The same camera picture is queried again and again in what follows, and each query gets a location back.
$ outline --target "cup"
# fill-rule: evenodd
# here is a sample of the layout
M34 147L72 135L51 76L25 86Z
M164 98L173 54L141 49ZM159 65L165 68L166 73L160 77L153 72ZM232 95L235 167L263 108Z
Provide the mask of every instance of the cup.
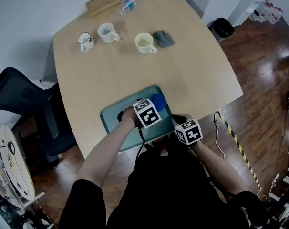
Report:
M156 53L157 48L153 46L154 40L149 33L140 33L135 37L135 44L140 53Z
M82 52L87 52L89 49L93 48L93 46L94 46L93 38L87 32L82 33L79 36L78 43L81 46Z
M114 41L120 40L120 36L116 33L116 30L111 23L100 25L97 32L105 43L113 43Z

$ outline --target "office chair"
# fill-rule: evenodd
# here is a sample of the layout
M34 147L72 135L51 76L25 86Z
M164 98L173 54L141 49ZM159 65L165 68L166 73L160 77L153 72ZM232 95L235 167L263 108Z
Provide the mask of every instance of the office chair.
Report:
M20 138L21 144L23 146L29 144L29 140L38 139L48 163L55 164L58 154L77 144L58 84L43 90L18 70L8 67L0 74L0 110L21 115L18 124L34 116L37 132Z

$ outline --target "black t-shirt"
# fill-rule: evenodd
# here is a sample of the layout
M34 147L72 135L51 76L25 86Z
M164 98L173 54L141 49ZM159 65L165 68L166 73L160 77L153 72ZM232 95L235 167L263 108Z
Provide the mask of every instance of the black t-shirt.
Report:
M241 207L247 208L257 196L242 192L226 204L196 157L179 149L168 152L160 156L146 151L139 156L107 225L102 190L90 181L76 181L59 228L249 228Z

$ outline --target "person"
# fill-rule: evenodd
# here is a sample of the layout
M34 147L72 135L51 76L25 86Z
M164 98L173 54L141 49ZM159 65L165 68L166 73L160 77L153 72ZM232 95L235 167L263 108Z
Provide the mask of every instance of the person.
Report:
M123 197L106 224L103 182L136 121L133 108L125 111L117 127L88 155L62 212L60 229L249 228L257 196L229 163L202 142L192 146L195 157L175 134L166 144L167 156L151 147L136 159ZM227 203L218 196L203 166Z

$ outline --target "gray cloth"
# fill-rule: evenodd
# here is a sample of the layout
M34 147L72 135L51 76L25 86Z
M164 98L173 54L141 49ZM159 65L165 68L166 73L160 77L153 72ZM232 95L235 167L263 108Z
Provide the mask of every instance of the gray cloth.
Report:
M170 34L165 31L156 31L153 33L153 37L162 48L170 47L175 44Z

